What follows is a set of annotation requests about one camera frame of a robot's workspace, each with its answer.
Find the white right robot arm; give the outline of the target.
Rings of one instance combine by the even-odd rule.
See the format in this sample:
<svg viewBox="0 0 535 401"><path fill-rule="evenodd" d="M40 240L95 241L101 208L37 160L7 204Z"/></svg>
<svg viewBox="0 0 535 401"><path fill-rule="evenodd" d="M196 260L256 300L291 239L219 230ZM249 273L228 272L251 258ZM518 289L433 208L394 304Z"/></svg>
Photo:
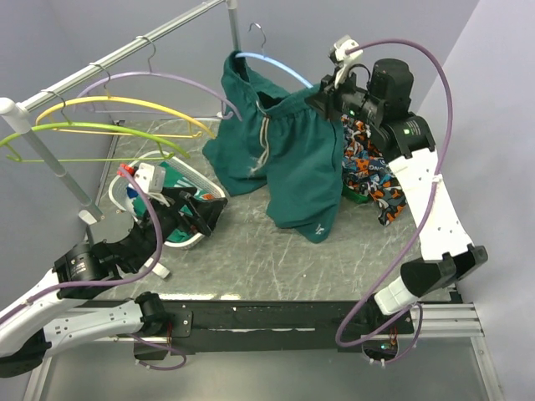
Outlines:
<svg viewBox="0 0 535 401"><path fill-rule="evenodd" d="M414 76L407 63L383 58L374 64L362 89L351 69L339 65L325 76L307 102L321 116L343 114L363 122L372 144L383 155L404 192L419 233L421 256L401 266L400 275L374 295L376 306L366 316L368 327L386 332L395 313L429 292L468 276L488 260L476 246L452 205L446 185L435 169L439 156L427 122L410 112Z"/></svg>

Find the light blue hanger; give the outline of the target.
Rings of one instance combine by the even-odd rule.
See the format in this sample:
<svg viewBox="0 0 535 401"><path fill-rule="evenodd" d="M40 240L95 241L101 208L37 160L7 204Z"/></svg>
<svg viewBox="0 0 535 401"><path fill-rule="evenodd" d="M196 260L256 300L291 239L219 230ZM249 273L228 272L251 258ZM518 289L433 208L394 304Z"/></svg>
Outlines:
<svg viewBox="0 0 535 401"><path fill-rule="evenodd" d="M264 47L267 42L267 36L265 32L262 29L262 26L258 23L250 23L248 31L251 31L252 28L256 28L262 33L262 43L261 43L261 50L262 53L252 53L252 52L238 52L235 54L235 58L237 59L245 59L245 58L253 58L259 61L263 61L264 63L271 64L272 66L276 67L277 69L280 69L281 71L285 72L286 74L292 76L294 79L296 79L299 83L301 83L305 88L310 89L313 87L313 85L301 74L296 72L294 69L288 67L286 64L276 60L275 58L268 57L264 52Z"/></svg>

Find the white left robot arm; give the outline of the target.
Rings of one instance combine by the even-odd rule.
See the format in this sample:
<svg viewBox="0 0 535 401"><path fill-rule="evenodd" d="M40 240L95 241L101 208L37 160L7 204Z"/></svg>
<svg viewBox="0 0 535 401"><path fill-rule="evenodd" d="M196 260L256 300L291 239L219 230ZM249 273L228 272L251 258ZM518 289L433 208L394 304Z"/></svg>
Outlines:
<svg viewBox="0 0 535 401"><path fill-rule="evenodd" d="M84 304L132 282L155 265L164 242L180 229L210 236L227 205L224 195L195 195L195 188L170 188L168 206L154 200L152 212L112 235L94 233L61 256L43 279L1 313L1 376L32 371L45 358L95 339L123 334L154 336L167 329L172 315L160 296L144 292L116 307L86 312Z"/></svg>

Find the teal green shorts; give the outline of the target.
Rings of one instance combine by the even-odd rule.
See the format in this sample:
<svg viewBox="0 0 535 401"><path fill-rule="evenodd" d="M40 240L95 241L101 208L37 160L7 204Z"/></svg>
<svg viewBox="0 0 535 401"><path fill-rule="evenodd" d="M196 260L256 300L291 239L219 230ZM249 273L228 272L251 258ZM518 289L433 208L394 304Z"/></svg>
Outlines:
<svg viewBox="0 0 535 401"><path fill-rule="evenodd" d="M202 150L217 179L231 196L267 187L276 227L324 241L342 196L344 131L307 104L319 86L290 93L237 52L225 60L221 83L240 114L223 120Z"/></svg>

